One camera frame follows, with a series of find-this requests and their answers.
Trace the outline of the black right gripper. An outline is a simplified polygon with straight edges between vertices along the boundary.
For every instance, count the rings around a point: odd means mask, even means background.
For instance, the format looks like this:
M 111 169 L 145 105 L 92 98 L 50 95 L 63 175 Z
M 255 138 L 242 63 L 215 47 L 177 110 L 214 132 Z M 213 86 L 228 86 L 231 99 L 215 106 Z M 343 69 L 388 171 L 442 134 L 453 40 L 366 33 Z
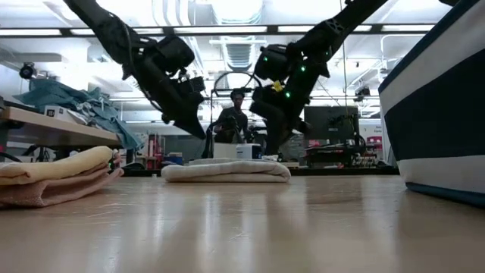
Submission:
M 312 126 L 300 119 L 303 103 L 299 96 L 273 84 L 258 86 L 252 94 L 250 112 L 266 121 L 266 154 L 276 155 L 281 145 L 293 135 L 292 130 L 309 134 Z M 295 122 L 291 129 L 288 122 Z

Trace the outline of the yellow towel with white lines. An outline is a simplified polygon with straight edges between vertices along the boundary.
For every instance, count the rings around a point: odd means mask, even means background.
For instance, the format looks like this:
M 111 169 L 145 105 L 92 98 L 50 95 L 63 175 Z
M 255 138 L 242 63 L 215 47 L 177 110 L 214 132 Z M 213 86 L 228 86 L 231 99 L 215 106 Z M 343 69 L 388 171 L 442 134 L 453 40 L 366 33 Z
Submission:
M 55 162 L 1 163 L 0 187 L 71 177 L 108 164 L 112 156 L 112 149 L 96 146 Z

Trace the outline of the red upright object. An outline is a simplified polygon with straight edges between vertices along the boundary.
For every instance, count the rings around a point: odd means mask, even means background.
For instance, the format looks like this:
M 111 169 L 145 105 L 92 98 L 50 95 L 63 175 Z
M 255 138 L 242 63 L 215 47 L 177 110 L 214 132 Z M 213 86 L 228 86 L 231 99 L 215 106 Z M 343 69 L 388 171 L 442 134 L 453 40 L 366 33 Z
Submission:
M 160 170 L 164 158 L 163 136 L 155 133 L 149 134 L 146 153 L 146 167 L 148 170 Z

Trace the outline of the navy and white fabric basket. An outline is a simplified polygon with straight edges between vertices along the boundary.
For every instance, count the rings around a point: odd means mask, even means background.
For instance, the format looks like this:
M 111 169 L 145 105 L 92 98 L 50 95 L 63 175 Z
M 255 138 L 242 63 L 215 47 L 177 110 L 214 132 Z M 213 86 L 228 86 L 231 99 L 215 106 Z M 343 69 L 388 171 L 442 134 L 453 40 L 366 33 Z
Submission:
M 485 209 L 485 0 L 455 0 L 378 91 L 406 187 Z

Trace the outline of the wooden workbench with grey frame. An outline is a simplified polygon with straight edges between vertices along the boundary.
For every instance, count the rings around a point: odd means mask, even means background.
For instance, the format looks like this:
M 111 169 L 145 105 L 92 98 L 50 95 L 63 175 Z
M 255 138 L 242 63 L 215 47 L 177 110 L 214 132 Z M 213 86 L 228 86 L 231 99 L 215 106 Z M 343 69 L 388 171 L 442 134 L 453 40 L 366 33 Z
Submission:
M 121 147 L 115 133 L 13 107 L 0 109 L 0 152 L 7 151 L 8 142 L 61 149 Z

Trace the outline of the teal cloth pile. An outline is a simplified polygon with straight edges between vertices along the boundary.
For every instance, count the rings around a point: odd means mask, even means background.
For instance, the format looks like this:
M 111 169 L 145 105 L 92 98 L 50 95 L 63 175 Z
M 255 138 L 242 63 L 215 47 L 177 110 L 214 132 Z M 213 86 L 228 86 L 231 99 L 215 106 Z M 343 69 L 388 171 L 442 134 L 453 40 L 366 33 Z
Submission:
M 143 147 L 143 142 L 119 118 L 119 111 L 100 88 L 86 91 L 54 80 L 35 79 L 30 81 L 28 92 L 14 95 L 14 98 L 39 110 L 46 106 L 61 106 L 88 118 L 89 125 L 115 133 L 125 149 Z

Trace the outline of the white waffle towel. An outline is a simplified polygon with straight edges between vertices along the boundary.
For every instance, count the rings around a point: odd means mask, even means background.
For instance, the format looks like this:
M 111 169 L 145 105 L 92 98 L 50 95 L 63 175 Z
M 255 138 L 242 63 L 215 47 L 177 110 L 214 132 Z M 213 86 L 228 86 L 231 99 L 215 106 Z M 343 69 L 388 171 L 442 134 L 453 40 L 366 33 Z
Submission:
M 291 173 L 279 162 L 262 159 L 206 158 L 161 169 L 168 183 L 287 183 Z

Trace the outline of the black round lamp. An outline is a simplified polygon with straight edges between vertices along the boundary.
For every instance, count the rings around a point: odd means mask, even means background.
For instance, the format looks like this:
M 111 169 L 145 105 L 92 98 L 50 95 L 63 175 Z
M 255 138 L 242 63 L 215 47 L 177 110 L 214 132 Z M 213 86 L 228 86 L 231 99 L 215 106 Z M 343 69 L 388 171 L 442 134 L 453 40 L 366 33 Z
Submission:
M 33 62 L 24 62 L 22 68 L 19 70 L 19 76 L 25 80 L 36 78 L 37 70 L 35 64 Z

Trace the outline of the pink towel with white lines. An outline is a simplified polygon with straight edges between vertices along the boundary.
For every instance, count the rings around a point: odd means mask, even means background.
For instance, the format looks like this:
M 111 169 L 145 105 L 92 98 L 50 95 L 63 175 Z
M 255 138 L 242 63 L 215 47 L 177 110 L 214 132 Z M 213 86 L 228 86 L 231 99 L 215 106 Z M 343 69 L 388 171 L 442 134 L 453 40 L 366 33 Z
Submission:
M 0 188 L 0 209 L 10 207 L 43 208 L 70 202 L 92 194 L 124 174 L 122 168 L 85 172 L 59 180 Z

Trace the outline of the person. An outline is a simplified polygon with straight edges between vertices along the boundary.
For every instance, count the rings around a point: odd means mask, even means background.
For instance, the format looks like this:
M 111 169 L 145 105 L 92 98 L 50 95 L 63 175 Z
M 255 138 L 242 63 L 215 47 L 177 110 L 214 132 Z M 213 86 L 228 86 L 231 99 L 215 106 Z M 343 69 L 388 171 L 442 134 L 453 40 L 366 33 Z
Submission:
M 234 90 L 230 98 L 233 106 L 222 110 L 213 128 L 213 132 L 216 133 L 214 138 L 216 143 L 232 143 L 242 133 L 244 135 L 248 133 L 249 120 L 242 110 L 244 92 Z

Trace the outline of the small white box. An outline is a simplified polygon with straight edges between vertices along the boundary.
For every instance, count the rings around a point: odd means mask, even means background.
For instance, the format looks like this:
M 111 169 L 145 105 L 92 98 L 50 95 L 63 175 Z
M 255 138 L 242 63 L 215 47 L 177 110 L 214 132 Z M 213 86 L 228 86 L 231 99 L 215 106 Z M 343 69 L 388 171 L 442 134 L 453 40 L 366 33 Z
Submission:
M 55 118 L 61 121 L 66 121 L 74 124 L 87 125 L 88 121 L 86 117 L 75 111 L 72 111 L 61 106 L 47 105 L 45 107 L 44 114 L 51 118 Z

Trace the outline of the black metal table frame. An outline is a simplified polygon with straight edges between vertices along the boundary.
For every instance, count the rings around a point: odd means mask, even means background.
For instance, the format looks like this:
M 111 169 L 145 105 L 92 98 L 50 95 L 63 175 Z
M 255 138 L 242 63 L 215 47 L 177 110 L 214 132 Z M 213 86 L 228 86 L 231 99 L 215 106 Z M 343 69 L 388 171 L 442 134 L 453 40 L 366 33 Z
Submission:
M 353 176 L 353 175 L 399 175 L 398 168 L 291 168 L 292 176 Z M 133 170 L 124 171 L 124 177 L 156 177 L 161 176 L 160 170 Z

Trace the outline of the black monitor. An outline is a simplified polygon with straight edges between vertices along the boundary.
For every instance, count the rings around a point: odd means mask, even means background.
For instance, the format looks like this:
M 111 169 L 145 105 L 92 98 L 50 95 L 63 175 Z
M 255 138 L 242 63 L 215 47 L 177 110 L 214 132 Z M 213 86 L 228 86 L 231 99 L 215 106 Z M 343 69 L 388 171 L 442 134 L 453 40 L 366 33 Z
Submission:
M 310 129 L 305 140 L 327 140 L 330 144 L 357 141 L 358 109 L 353 106 L 306 106 L 304 121 Z

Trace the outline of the white device with blue display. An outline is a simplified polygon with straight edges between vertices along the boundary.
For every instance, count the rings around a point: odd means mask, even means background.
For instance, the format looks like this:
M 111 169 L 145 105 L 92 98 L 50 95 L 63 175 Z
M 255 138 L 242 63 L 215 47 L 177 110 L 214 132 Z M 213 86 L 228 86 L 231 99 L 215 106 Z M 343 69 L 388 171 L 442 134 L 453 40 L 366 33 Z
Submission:
M 257 143 L 240 143 L 236 146 L 236 157 L 239 159 L 261 159 L 262 147 Z

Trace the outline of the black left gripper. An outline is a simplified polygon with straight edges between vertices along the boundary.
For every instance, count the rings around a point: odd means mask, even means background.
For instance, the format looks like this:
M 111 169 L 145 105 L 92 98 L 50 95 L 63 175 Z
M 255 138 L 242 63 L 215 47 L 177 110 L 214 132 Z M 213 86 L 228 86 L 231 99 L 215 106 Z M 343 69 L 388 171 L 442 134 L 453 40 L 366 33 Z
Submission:
M 206 138 L 198 119 L 204 90 L 204 78 L 191 77 L 188 64 L 145 63 L 145 96 L 161 112 L 162 121 L 173 121 L 200 140 Z

